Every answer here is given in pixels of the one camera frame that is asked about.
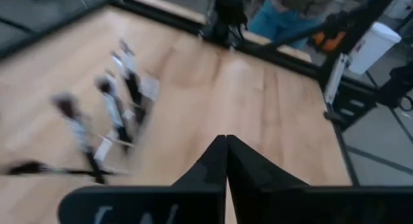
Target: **white bucket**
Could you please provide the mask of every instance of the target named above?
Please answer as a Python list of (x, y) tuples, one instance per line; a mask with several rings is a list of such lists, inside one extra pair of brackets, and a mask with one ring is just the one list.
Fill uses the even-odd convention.
[(364, 74), (387, 50), (401, 41), (398, 33), (387, 25), (374, 23), (350, 53), (349, 70)]

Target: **gray floor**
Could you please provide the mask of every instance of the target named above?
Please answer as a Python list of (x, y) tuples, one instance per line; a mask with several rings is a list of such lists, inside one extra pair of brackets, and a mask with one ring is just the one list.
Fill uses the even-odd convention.
[[(0, 16), (24, 23), (34, 30), (46, 28), (97, 0), (0, 0)], [(197, 12), (205, 13), (208, 0), (169, 0)], [(385, 20), (396, 25), (397, 21)], [(26, 36), (25, 33), (0, 24), (0, 47)], [(306, 47), (315, 64), (322, 64), (325, 56)], [(388, 79), (388, 73), (406, 63), (408, 53), (395, 47), (386, 53), (370, 70), (378, 85)], [(372, 85), (367, 76), (358, 78)], [(406, 126), (403, 130), (400, 123)], [(343, 135), (350, 146), (350, 158), (362, 185), (413, 185), (413, 114), (378, 106)]]

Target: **person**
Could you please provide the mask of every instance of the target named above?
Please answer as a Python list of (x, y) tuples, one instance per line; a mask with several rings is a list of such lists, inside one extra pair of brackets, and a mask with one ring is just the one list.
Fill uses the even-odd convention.
[[(331, 0), (252, 0), (247, 17), (251, 32), (280, 41), (321, 24), (321, 14)], [(307, 38), (290, 46), (300, 49)]]

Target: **blue jeans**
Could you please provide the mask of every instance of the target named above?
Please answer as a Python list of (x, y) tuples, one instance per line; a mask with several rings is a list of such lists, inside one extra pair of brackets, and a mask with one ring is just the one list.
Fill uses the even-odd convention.
[[(299, 12), (294, 10), (279, 12), (271, 0), (265, 0), (264, 5), (251, 20), (249, 30), (271, 41), (280, 41), (319, 24), (318, 19), (303, 19)], [(300, 49), (305, 46), (307, 39), (296, 41), (290, 46)]]

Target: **wooden platform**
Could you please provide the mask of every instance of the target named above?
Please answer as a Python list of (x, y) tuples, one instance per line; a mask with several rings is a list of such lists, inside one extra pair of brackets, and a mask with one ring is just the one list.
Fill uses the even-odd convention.
[[(133, 176), (113, 178), (113, 184), (170, 185), (218, 134), (235, 134), (311, 185), (350, 184), (315, 81), (113, 8), (0, 64), (1, 164), (30, 158), (83, 166), (76, 141), (49, 98), (71, 91), (92, 117), (94, 132), (105, 135), (109, 116), (93, 78), (106, 68), (116, 71), (109, 52), (118, 50), (120, 37), (134, 48), (138, 70), (160, 80), (161, 93), (128, 165)], [(120, 80), (119, 85), (127, 101)], [(108, 163), (123, 167), (116, 150)], [(84, 178), (1, 177), (0, 216), (3, 223), (57, 223), (60, 199), (90, 184)], [(227, 221), (234, 223), (228, 210)]]

